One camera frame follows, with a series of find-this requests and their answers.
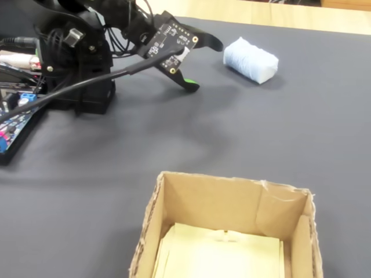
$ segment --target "open cardboard box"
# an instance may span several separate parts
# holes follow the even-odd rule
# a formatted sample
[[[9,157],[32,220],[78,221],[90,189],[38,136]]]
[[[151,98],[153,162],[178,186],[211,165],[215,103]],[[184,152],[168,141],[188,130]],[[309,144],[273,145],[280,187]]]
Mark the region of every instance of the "open cardboard box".
[[[284,241],[286,278],[323,278],[308,189],[267,181],[162,172],[147,206],[130,278],[152,278],[160,239],[176,222]]]

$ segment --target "gray table surface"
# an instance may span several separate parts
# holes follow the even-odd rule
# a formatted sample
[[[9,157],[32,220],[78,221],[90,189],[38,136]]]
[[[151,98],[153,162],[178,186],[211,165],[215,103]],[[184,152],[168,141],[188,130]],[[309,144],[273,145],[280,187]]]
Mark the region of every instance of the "gray table surface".
[[[107,115],[49,111],[0,169],[0,277],[126,277],[162,170],[310,188],[325,277],[368,277],[371,37],[183,22],[243,36],[278,74],[258,86],[201,49],[182,66],[198,93],[152,69],[117,80]]]

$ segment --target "black wire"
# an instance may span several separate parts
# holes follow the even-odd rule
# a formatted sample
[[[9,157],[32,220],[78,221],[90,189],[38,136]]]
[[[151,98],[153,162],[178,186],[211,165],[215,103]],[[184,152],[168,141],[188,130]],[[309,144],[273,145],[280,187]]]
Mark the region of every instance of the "black wire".
[[[129,40],[129,33],[130,33],[130,25],[132,23],[132,1],[129,0],[129,22],[128,22],[128,27],[127,27],[127,32],[126,32],[126,48],[125,52],[129,50],[129,45],[130,45],[130,40]]]
[[[155,57],[143,60],[143,61],[141,61],[139,63],[136,63],[136,64],[132,64],[132,65],[130,65],[130,66],[124,68],[124,69],[120,69],[118,71],[114,71],[114,72],[111,72],[109,74],[100,75],[100,76],[97,76],[97,77],[94,77],[94,78],[91,78],[91,79],[73,84],[69,87],[65,87],[65,88],[63,88],[61,90],[58,90],[56,92],[47,94],[43,98],[39,98],[39,99],[37,99],[37,100],[35,100],[31,103],[27,103],[22,107],[18,107],[16,109],[10,111],[7,114],[0,116],[0,123],[3,123],[4,121],[22,113],[22,112],[26,112],[26,111],[29,111],[29,110],[35,108],[35,107],[39,107],[43,104],[46,104],[46,103],[52,101],[53,99],[55,99],[57,97],[60,97],[62,95],[65,95],[66,93],[69,93],[70,91],[79,90],[81,88],[90,86],[90,85],[95,84],[97,82],[105,81],[107,79],[115,79],[115,78],[119,78],[119,77],[122,77],[122,76],[125,76],[125,75],[136,74],[137,72],[146,70],[147,68],[151,68],[151,67],[161,63],[162,61],[168,59],[172,55],[180,54],[183,51],[184,51],[184,47],[181,46],[181,45],[177,45],[174,48],[167,50],[166,52],[157,54]]]
[[[151,24],[152,24],[153,27],[155,27],[155,18],[154,18],[154,16],[153,16],[153,12],[152,12],[151,5],[150,5],[150,3],[148,3],[148,0],[143,0],[143,1],[146,3],[146,5],[147,5],[147,7],[148,7],[148,10],[150,10],[150,15],[151,15]]]
[[[117,56],[117,57],[112,57],[113,59],[121,59],[121,58],[127,58],[127,57],[131,57],[131,56],[134,56],[135,53],[130,53],[128,55],[124,55],[124,56]]]

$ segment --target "robotic arm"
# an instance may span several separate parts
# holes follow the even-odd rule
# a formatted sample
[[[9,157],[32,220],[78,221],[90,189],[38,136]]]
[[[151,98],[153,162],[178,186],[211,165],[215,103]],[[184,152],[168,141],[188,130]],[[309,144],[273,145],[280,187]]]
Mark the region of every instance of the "robotic arm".
[[[178,70],[186,55],[192,49],[205,46],[218,52],[223,50],[222,42],[215,36],[179,23],[168,12],[155,16],[152,12],[147,14],[136,5],[135,0],[16,0],[16,2],[41,34],[47,36],[53,30],[61,30],[64,42],[73,48],[79,45],[80,51],[90,56],[90,61],[94,60],[94,54],[101,53],[99,50],[105,47],[105,37],[102,33],[99,34],[103,29],[96,19],[96,14],[90,12],[88,8],[94,9],[104,17],[106,27],[119,29],[122,36],[134,44],[131,54],[150,58],[176,45],[183,45],[185,47],[183,55],[171,57],[156,67],[190,92],[198,90],[199,85],[184,79]]]
[[[34,23],[38,39],[30,40],[30,45],[37,46],[48,94],[0,116],[0,123],[47,103],[59,109],[73,106],[78,114],[103,114],[115,93],[112,79],[152,66],[188,92],[195,92],[199,84],[183,78],[180,64],[193,49],[207,46],[218,52],[223,50],[222,42],[215,36],[181,24],[168,12],[155,16],[152,11],[147,14],[135,0],[14,1]],[[92,9],[104,17],[105,26]],[[127,47],[112,38],[111,28],[120,30]],[[106,31],[112,46],[118,46],[119,52],[111,51]],[[27,47],[27,43],[22,40],[22,47]],[[147,62],[111,73],[112,55],[134,54]]]

